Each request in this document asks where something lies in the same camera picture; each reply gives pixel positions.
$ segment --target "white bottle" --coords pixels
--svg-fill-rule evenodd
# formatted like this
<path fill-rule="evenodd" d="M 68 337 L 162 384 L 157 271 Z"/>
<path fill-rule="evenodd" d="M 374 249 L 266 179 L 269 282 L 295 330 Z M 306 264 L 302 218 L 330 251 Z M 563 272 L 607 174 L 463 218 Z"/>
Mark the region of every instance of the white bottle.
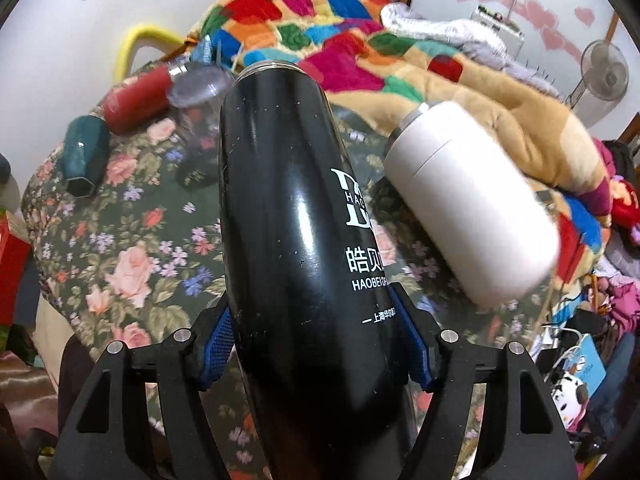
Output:
<path fill-rule="evenodd" d="M 468 297 L 495 307 L 522 297 L 556 263 L 556 226 L 504 150 L 454 102 L 401 122 L 385 173 Z"/>

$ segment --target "flower pattern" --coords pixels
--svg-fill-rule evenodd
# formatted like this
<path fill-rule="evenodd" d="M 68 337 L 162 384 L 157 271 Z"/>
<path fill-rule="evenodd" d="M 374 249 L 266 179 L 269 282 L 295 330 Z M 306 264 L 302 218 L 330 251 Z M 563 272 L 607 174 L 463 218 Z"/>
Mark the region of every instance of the flower pattern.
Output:
<path fill-rule="evenodd" d="M 337 119 L 336 124 L 372 219 L 387 279 L 400 282 L 418 308 L 474 343 L 500 345 L 515 338 L 530 344 L 545 307 L 544 286 L 520 298 L 513 310 L 510 304 L 486 312 L 471 303 L 384 178 L 379 161 L 386 137 L 342 110 L 347 122 Z M 61 193 L 57 149 L 23 198 L 42 291 L 94 359 L 115 339 L 132 348 L 162 341 L 190 326 L 224 291 L 217 185 L 189 187 L 177 179 L 184 148 L 172 122 L 161 119 L 141 126 L 137 135 L 113 141 L 104 183 L 95 196 L 73 201 Z M 415 384 L 412 394 L 420 423 L 428 398 Z M 205 396 L 213 399 L 207 416 L 231 478 L 269 480 L 236 355 Z M 150 420 L 161 428 L 158 389 L 150 388 L 147 397 Z M 482 399 L 482 391 L 474 392 L 474 407 Z M 478 431 L 479 422 L 471 415 L 460 463 L 473 452 Z"/>

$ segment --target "yellow foam tube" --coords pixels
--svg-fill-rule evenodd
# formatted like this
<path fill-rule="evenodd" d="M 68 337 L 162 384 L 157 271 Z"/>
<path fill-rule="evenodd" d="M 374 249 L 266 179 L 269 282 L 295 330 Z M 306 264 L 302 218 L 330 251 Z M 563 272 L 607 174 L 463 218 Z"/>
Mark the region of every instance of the yellow foam tube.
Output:
<path fill-rule="evenodd" d="M 113 73 L 115 83 L 122 81 L 128 73 L 129 59 L 133 51 L 133 46 L 138 40 L 152 39 L 166 44 L 170 50 L 184 44 L 184 38 L 170 30 L 152 24 L 137 25 L 127 32 L 127 36 L 120 45 L 118 56 L 116 57 L 116 69 Z"/>

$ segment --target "white logo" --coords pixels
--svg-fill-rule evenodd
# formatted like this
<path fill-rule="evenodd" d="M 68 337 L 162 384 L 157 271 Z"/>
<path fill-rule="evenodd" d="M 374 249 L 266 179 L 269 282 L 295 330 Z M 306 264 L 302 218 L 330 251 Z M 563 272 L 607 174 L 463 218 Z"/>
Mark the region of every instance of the white logo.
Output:
<path fill-rule="evenodd" d="M 367 211 L 364 208 L 364 199 L 362 198 L 360 186 L 358 186 L 356 180 L 349 173 L 345 173 L 344 171 L 334 170 L 334 168 L 331 168 L 331 171 L 338 176 L 340 187 L 344 190 L 344 197 L 347 201 L 347 211 L 349 212 L 349 221 L 347 222 L 347 225 L 371 229 L 371 221 L 369 220 L 369 215 L 367 215 Z M 351 180 L 353 183 L 353 193 L 349 191 L 349 183 L 347 179 Z M 358 220 L 356 207 L 360 210 L 360 215 L 364 218 L 364 223 L 361 223 Z"/>

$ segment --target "metal screw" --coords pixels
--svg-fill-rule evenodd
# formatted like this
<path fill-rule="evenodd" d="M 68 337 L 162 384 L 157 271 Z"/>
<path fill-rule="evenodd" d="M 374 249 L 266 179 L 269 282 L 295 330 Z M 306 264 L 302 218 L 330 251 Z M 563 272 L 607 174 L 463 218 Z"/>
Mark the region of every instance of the metal screw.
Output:
<path fill-rule="evenodd" d="M 447 343 L 455 343 L 459 339 L 458 333 L 453 330 L 443 330 L 440 332 L 440 337 Z"/>
<path fill-rule="evenodd" d="M 117 354 L 120 350 L 122 350 L 122 341 L 111 341 L 109 346 L 107 346 L 107 352 L 110 354 Z"/>
<path fill-rule="evenodd" d="M 516 355 L 524 354 L 524 346 L 517 341 L 511 341 L 509 343 L 509 350 Z"/>
<path fill-rule="evenodd" d="M 191 337 L 191 330 L 188 328 L 181 328 L 180 330 L 176 330 L 174 333 L 174 339 L 178 343 L 183 343 L 187 341 Z"/>

